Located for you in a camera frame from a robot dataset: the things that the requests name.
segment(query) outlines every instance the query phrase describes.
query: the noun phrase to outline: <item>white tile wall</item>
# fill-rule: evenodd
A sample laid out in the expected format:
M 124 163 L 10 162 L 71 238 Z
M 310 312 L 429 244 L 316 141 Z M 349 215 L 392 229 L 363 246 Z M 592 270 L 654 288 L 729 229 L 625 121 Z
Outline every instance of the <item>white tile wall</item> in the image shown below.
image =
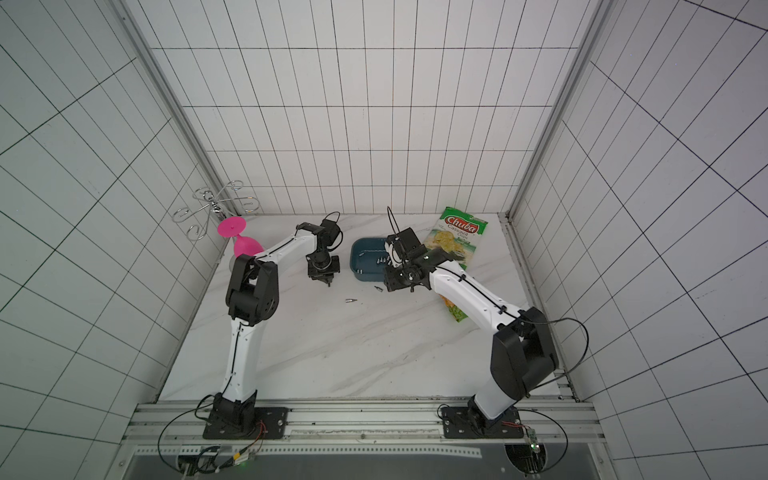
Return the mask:
M 167 215 L 205 180 L 121 29 L 104 0 L 0 5 L 0 396 L 18 413 L 0 420 L 3 478 L 104 477 L 223 246 Z
M 616 2 L 513 215 L 621 480 L 765 476 L 764 3 Z
M 219 175 L 301 214 L 508 209 L 596 2 L 128 5 Z

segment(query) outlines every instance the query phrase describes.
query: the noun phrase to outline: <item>wire glass holder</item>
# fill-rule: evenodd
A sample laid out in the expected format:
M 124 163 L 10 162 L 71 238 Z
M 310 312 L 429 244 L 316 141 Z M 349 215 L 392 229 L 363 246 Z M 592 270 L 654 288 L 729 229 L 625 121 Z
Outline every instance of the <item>wire glass holder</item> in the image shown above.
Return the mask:
M 222 198 L 221 194 L 226 188 L 230 188 L 232 191 L 238 191 L 240 188 L 243 188 L 243 182 L 241 180 L 232 180 L 228 184 L 221 187 L 221 190 L 215 194 L 209 187 L 198 188 L 192 194 L 192 198 L 204 202 L 205 204 L 202 207 L 192 211 L 188 206 L 185 205 L 184 207 L 176 210 L 173 214 L 171 214 L 170 219 L 174 223 L 181 223 L 194 217 L 194 215 L 198 212 L 201 212 L 206 208 L 209 209 L 208 215 L 206 215 L 205 225 L 201 227 L 199 223 L 196 223 L 187 229 L 187 238 L 190 241 L 196 242 L 207 235 L 208 224 L 210 223 L 210 218 L 212 216 L 211 214 L 215 214 L 218 220 L 224 220 L 227 217 L 239 216 L 239 214 L 234 211 L 233 208 L 231 208 L 232 205 L 228 204 L 227 202 L 240 200 L 240 205 L 243 207 L 243 210 L 246 214 L 253 214 L 256 212 L 256 210 L 261 208 L 259 200 L 255 197 Z

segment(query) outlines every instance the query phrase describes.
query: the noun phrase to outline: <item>black cord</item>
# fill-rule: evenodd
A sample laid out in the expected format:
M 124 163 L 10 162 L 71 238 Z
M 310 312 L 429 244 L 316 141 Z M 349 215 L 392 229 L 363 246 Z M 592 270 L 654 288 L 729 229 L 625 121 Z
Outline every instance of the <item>black cord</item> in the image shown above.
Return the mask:
M 339 235 L 341 236 L 341 238 L 339 239 L 339 243 L 334 248 L 329 248 L 328 249 L 329 252 L 333 252 L 335 249 L 339 248 L 341 246 L 341 243 L 344 241 L 344 232 L 339 230 Z
M 565 449 L 563 449 L 563 454 L 562 454 L 562 455 L 560 455 L 560 458 L 558 458 L 558 460 L 557 460 L 555 463 L 553 463 L 552 465 L 549 465 L 549 466 L 548 466 L 547 468 L 545 468 L 544 470 L 539 470 L 539 471 L 538 471 L 538 472 L 536 472 L 536 473 L 543 473 L 543 472 L 546 472 L 547 470 L 552 470 L 552 469 L 553 469 L 553 468 L 554 468 L 554 467 L 555 467 L 555 466 L 556 466 L 558 463 L 560 463 L 560 461 L 561 461 L 561 460 L 562 460 L 562 459 L 565 457 L 565 454 L 568 452 L 568 433 L 566 433 L 566 432 L 565 432 L 565 429 L 563 428 L 563 426 L 562 426 L 562 425 L 560 425 L 560 424 L 558 423 L 558 421 L 557 421 L 557 420 L 553 419 L 553 418 L 552 418 L 552 417 L 550 417 L 549 415 L 546 415 L 546 414 L 544 414 L 544 413 L 541 413 L 541 412 L 539 412 L 539 411 L 537 411 L 537 410 L 528 410 L 528 409 L 518 409 L 518 412 L 532 412 L 532 413 L 538 413 L 539 415 L 541 415 L 541 416 L 543 416 L 543 417 L 545 417 L 545 418 L 547 418 L 547 419 L 550 419 L 550 420 L 551 420 L 551 421 L 552 421 L 552 422 L 553 422 L 555 425 L 557 425 L 557 426 L 558 426 L 558 428 L 559 428 L 559 429 L 560 429 L 560 430 L 563 432 L 563 436 L 565 437 Z
M 559 320 L 555 320 L 554 322 L 555 323 L 562 322 L 563 320 L 572 320 L 572 321 L 578 323 L 581 326 L 581 329 L 584 330 L 584 335 L 587 337 L 587 343 L 586 343 L 586 345 L 584 345 L 584 352 L 581 354 L 581 358 L 578 360 L 578 362 L 576 362 L 576 365 L 573 365 L 570 369 L 568 369 L 567 372 L 563 372 L 562 375 L 556 376 L 552 380 L 548 380 L 548 381 L 546 381 L 544 383 L 539 383 L 538 385 L 536 385 L 536 387 L 535 387 L 536 389 L 538 387 L 542 386 L 542 385 L 547 385 L 547 384 L 552 383 L 552 382 L 557 382 L 559 379 L 564 378 L 566 375 L 568 375 L 571 372 L 573 372 L 574 370 L 576 370 L 576 367 L 581 365 L 581 363 L 584 361 L 584 359 L 587 358 L 587 352 L 589 352 L 589 330 L 587 330 L 587 327 L 584 326 L 584 324 L 582 322 L 579 322 L 575 318 L 571 318 L 569 316 L 564 316 L 563 318 L 561 318 Z
M 194 463 L 194 466 L 198 472 L 205 473 L 205 474 L 216 473 L 217 468 L 226 468 L 227 466 L 231 466 L 231 465 L 227 465 L 227 463 L 229 463 L 230 461 L 230 460 L 227 460 L 220 467 L 216 467 L 216 459 L 219 458 L 219 449 L 221 449 L 221 445 L 212 445 L 210 447 L 206 447 L 200 450 L 200 453 L 197 454 L 197 458 L 195 459 L 195 463 Z M 208 452 L 216 452 L 216 455 L 214 455 L 213 457 L 209 457 L 205 465 L 201 466 L 200 459 L 203 458 L 203 455 Z
M 395 235 L 397 235 L 400 232 L 400 226 L 397 224 L 397 219 L 395 218 L 395 214 L 392 212 L 392 209 L 387 207 L 386 208 L 386 217 L 389 220 L 389 226 L 392 227 L 392 231 L 395 232 Z
M 447 403 L 441 403 L 440 405 L 438 405 L 438 406 L 437 406 L 437 418 L 439 418 L 439 419 L 441 419 L 441 420 L 442 420 L 442 415 L 440 415 L 440 409 L 441 409 L 442 407 L 449 407 L 449 406 L 450 406 L 450 405 L 449 405 L 449 404 L 447 404 Z
M 161 460 L 161 461 L 162 461 L 162 462 L 163 462 L 165 465 L 168 465 L 168 468 L 172 469 L 172 470 L 173 470 L 174 472 L 176 472 L 176 473 L 184 473 L 184 470 L 180 470 L 180 469 L 178 469 L 178 468 L 175 468 L 175 467 L 173 467 L 173 466 L 172 466 L 170 463 L 168 463 L 168 462 L 166 462 L 166 461 L 165 461 L 165 458 L 163 458 L 163 454 L 162 454 L 162 453 L 161 453 L 161 451 L 160 451 L 160 440 L 163 438 L 163 434 L 165 433 L 165 430 L 166 430 L 166 429 L 167 429 L 167 428 L 170 426 L 170 424 L 171 424 L 171 423 L 173 423 L 173 422 L 176 422 L 176 421 L 177 421 L 179 418 L 181 418 L 181 416 L 182 416 L 182 415 L 186 415 L 186 414 L 187 414 L 187 413 L 189 413 L 189 412 L 195 412 L 195 416 L 197 417 L 197 410 L 199 410 L 199 409 L 201 409 L 201 408 L 205 409 L 205 408 L 207 408 L 207 407 L 210 407 L 211 405 L 213 405 L 213 403 L 209 403 L 208 405 L 206 405 L 206 406 L 204 406 L 204 407 L 201 407 L 201 405 L 203 405 L 203 402 L 205 402 L 205 399 L 207 399 L 207 398 L 208 398 L 208 397 L 210 397 L 210 396 L 211 396 L 211 395 L 206 395 L 206 396 L 204 396 L 204 397 L 203 397 L 203 399 L 202 399 L 202 400 L 200 400 L 200 401 L 198 402 L 198 404 L 197 404 L 197 406 L 196 406 L 195 408 L 193 408 L 193 409 L 191 409 L 191 410 L 187 410 L 186 412 L 182 412 L 182 413 L 180 413 L 179 415 L 176 415 L 176 417 L 175 417 L 173 420 L 171 420 L 170 422 L 168 422 L 168 423 L 165 425 L 165 427 L 163 427 L 162 431 L 160 432 L 160 435 L 158 435 L 158 436 L 157 436 L 157 456 L 159 456 L 159 457 L 160 457 L 160 460 Z
M 493 305 L 493 307 L 494 307 L 494 308 L 497 308 L 497 309 L 499 310 L 499 312 L 500 312 L 500 313 L 504 313 L 505 315 L 508 315 L 508 316 L 510 316 L 510 317 L 512 317 L 512 318 L 514 318 L 514 319 L 518 319 L 518 320 L 520 320 L 520 321 L 521 321 L 521 322 L 523 322 L 523 323 L 530 323 L 531 325 L 549 325 L 549 324 L 554 324 L 554 323 L 560 323 L 560 322 L 564 322 L 565 320 L 570 320 L 570 321 L 572 321 L 572 322 L 576 322 L 576 323 L 578 323 L 578 324 L 579 324 L 579 326 L 581 327 L 581 329 L 582 329 L 582 330 L 584 330 L 584 336 L 586 337 L 587 343 L 586 343 L 586 345 L 584 345 L 584 352 L 581 354 L 581 358 L 578 360 L 578 362 L 576 362 L 576 364 L 575 364 L 575 365 L 573 365 L 573 366 L 572 366 L 572 367 L 571 367 L 571 368 L 570 368 L 570 369 L 569 369 L 567 372 L 563 372 L 563 374 L 562 374 L 562 375 L 560 375 L 560 376 L 556 376 L 556 377 L 554 377 L 552 380 L 548 380 L 548 381 L 546 381 L 546 382 L 544 382 L 544 383 L 539 383 L 538 385 L 536 385 L 536 386 L 535 386 L 534 388 L 532 388 L 531 390 L 535 390 L 535 389 L 537 389 L 537 388 L 538 388 L 538 387 L 540 387 L 540 386 L 548 385 L 548 384 L 550 384 L 550 383 L 552 383 L 552 382 L 557 382 L 559 379 L 562 379 L 562 378 L 564 378 L 566 375 L 568 375 L 568 374 L 570 374 L 571 372 L 573 372 L 574 370 L 576 370 L 576 368 L 577 368 L 579 365 L 581 365 L 581 363 L 584 361 L 584 359 L 585 359 L 585 358 L 587 358 L 587 352 L 589 352 L 589 330 L 587 330 L 587 327 L 586 327 L 586 326 L 585 326 L 585 325 L 584 325 L 582 322 L 580 322 L 580 321 L 576 320 L 575 318 L 571 318 L 571 317 L 569 317 L 569 316 L 564 316 L 564 317 L 563 317 L 563 318 L 561 318 L 561 319 L 557 319 L 557 320 L 550 320 L 550 321 L 548 321 L 548 322 L 532 322 L 531 320 L 523 319 L 523 318 L 521 318 L 521 317 L 519 317 L 519 316 L 514 316 L 514 315 L 512 315 L 510 312 L 508 312 L 508 311 L 506 311 L 506 310 L 503 310 L 503 309 L 502 309 L 502 308 L 501 308 L 499 305 L 496 305 L 496 303 L 495 303 L 493 300 L 491 300 L 491 298 L 490 298 L 488 295 L 485 295 L 485 293 L 484 293 L 482 290 L 480 290 L 480 289 L 479 289 L 478 287 L 476 287 L 476 286 L 475 286 L 475 285 L 474 285 L 472 282 L 470 282 L 469 280 L 467 280 L 467 279 L 466 279 L 466 276 L 464 276 L 464 275 L 459 275 L 459 274 L 457 274 L 456 272 L 454 272 L 453 270 L 449 270 L 449 269 L 447 269 L 447 268 L 444 268 L 443 266 L 439 266 L 439 265 L 437 265 L 437 266 L 435 266 L 435 268 L 439 268 L 440 270 L 445 270 L 446 272 L 450 272 L 450 273 L 452 273 L 452 274 L 453 274 L 455 277 L 459 278 L 459 279 L 460 279 L 461 281 L 463 281 L 463 282 L 466 282 L 466 283 L 467 283 L 469 286 L 471 286 L 473 289 L 477 290 L 477 292 L 478 292 L 478 293 L 480 293 L 481 295 L 483 295 L 483 297 L 485 297 L 485 299 L 486 299 L 487 301 L 489 301 L 489 302 L 491 303 L 491 305 Z
M 333 214 L 339 214 L 339 216 L 336 217 L 336 222 L 338 222 L 339 219 L 341 218 L 341 212 L 339 212 L 338 210 L 335 211 L 335 212 L 331 212 L 331 213 L 327 214 L 326 216 L 323 217 L 323 220 L 325 220 L 326 218 L 330 217 Z

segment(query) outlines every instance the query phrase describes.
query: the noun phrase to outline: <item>white marble table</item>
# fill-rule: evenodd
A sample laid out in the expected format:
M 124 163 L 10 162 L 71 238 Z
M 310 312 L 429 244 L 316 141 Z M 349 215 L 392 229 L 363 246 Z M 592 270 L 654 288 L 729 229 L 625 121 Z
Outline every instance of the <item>white marble table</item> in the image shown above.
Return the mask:
M 523 286 L 493 214 L 469 271 L 495 293 L 528 308 Z M 424 238 L 436 214 L 397 216 L 401 228 Z M 245 235 L 272 246 L 303 221 L 321 216 L 259 216 Z M 349 252 L 360 237 L 391 233 L 386 215 L 342 215 L 341 260 L 329 288 L 306 275 L 306 262 L 280 272 L 280 306 L 267 320 L 258 364 L 260 399 L 321 397 L 399 398 L 471 396 L 490 376 L 491 338 L 470 320 L 457 323 L 439 296 L 419 288 L 379 292 L 381 283 L 360 282 L 349 269 Z M 197 400 L 221 388 L 227 367 L 230 318 L 224 304 L 229 282 L 228 247 L 160 400 Z M 346 298 L 357 302 L 345 303 Z M 558 393 L 553 383 L 548 386 Z

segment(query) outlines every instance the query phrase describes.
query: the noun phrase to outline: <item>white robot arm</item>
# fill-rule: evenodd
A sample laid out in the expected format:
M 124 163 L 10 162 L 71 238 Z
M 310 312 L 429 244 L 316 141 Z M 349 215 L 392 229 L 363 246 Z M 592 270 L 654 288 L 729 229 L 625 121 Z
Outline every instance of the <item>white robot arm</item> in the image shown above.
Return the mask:
M 392 258 L 392 265 L 385 268 L 388 291 L 425 286 L 452 301 L 493 337 L 491 378 L 468 404 L 474 429 L 493 428 L 557 369 L 548 322 L 539 310 L 523 311 L 505 302 L 465 273 L 443 249 L 427 250 L 411 228 L 389 235 L 386 249 Z
M 306 258 L 309 277 L 330 286 L 333 274 L 340 271 L 339 257 L 330 255 L 339 235 L 343 234 L 338 224 L 328 218 L 319 226 L 302 223 L 294 235 L 276 246 L 254 257 L 240 255 L 235 259 L 226 298 L 232 317 L 230 352 L 221 391 L 214 396 L 210 430 L 237 436 L 253 429 L 254 366 L 266 325 L 263 321 L 275 313 L 280 301 L 278 270 Z

